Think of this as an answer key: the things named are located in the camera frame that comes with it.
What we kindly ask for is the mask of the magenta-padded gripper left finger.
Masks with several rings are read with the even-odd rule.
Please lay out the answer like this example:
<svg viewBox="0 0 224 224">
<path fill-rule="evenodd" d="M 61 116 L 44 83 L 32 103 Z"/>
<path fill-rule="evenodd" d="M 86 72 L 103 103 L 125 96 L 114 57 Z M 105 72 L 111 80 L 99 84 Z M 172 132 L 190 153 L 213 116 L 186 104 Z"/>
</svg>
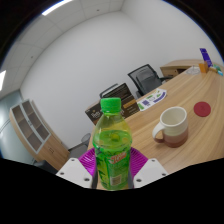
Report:
<svg viewBox="0 0 224 224">
<path fill-rule="evenodd" d="M 79 158 L 70 158 L 57 172 L 57 176 L 84 188 L 95 189 L 98 183 L 94 149 Z"/>
</svg>

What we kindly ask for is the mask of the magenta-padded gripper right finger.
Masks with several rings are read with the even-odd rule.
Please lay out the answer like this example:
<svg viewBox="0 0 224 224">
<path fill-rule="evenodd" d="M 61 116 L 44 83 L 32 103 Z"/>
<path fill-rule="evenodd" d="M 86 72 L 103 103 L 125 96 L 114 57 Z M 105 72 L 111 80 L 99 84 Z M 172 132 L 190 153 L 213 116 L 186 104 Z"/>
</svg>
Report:
<svg viewBox="0 0 224 224">
<path fill-rule="evenodd" d="M 129 188 L 140 188 L 146 186 L 167 175 L 168 172 L 157 159 L 148 159 L 137 149 L 131 149 L 128 174 Z"/>
</svg>

